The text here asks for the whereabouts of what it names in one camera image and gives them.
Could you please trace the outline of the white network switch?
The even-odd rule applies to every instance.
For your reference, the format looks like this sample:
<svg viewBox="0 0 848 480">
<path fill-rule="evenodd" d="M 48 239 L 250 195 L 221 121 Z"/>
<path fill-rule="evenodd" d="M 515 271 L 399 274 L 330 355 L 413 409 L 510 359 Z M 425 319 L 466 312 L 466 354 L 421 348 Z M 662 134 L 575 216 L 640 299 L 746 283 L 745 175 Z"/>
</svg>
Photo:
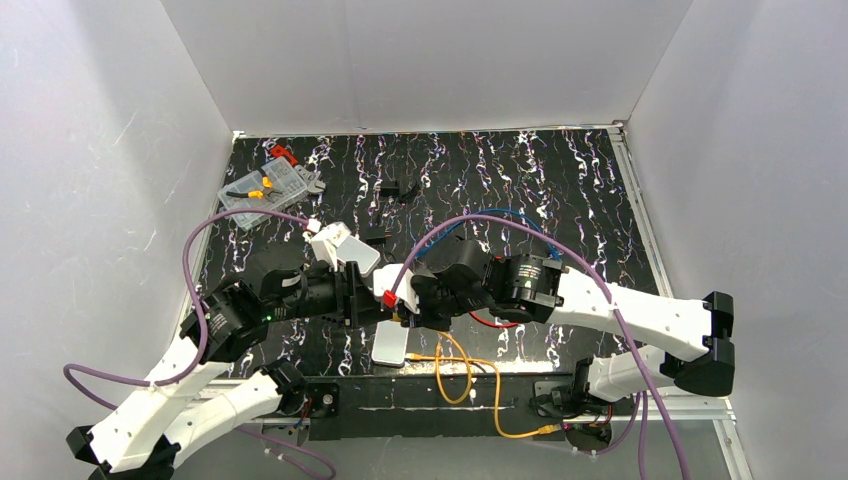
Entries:
<svg viewBox="0 0 848 480">
<path fill-rule="evenodd" d="M 355 236 L 348 236 L 341 241 L 336 247 L 336 256 L 340 266 L 355 262 L 363 276 L 369 276 L 381 260 L 378 250 Z"/>
<path fill-rule="evenodd" d="M 372 361 L 381 366 L 400 368 L 406 361 L 409 329 L 399 322 L 377 324 L 371 350 Z"/>
</svg>

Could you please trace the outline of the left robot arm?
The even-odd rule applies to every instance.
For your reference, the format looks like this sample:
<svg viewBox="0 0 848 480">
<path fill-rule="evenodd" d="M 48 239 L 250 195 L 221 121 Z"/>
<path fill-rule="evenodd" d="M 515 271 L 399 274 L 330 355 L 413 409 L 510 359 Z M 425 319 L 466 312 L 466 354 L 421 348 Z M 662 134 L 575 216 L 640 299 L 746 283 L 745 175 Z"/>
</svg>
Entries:
<svg viewBox="0 0 848 480">
<path fill-rule="evenodd" d="M 171 377 L 197 359 L 186 377 L 167 386 L 143 386 L 93 426 L 79 426 L 66 443 L 78 460 L 95 466 L 94 479 L 169 479 L 192 454 L 245 422 L 302 402 L 306 379 L 277 360 L 258 368 L 241 386 L 198 407 L 189 404 L 214 378 L 263 342 L 274 322 L 316 317 L 344 327 L 391 318 L 359 267 L 335 271 L 325 261 L 306 263 L 300 242 L 277 243 L 253 253 L 191 313 L 178 337 L 150 372 Z"/>
</svg>

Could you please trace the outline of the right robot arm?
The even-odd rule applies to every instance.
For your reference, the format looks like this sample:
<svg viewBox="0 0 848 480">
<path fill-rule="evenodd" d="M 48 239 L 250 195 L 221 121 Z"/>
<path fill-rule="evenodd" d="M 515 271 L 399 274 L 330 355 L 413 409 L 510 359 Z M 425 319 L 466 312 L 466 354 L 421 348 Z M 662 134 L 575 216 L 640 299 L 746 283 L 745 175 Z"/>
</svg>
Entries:
<svg viewBox="0 0 848 480">
<path fill-rule="evenodd" d="M 724 397 L 734 387 L 734 299 L 714 291 L 696 300 L 661 297 L 612 283 L 598 285 L 560 260 L 533 254 L 496 257 L 454 237 L 406 274 L 415 322 L 446 330 L 453 318 L 486 309 L 518 324 L 568 325 L 625 336 L 636 353 L 578 362 L 569 389 L 585 403 L 612 403 L 650 387 Z"/>
</svg>

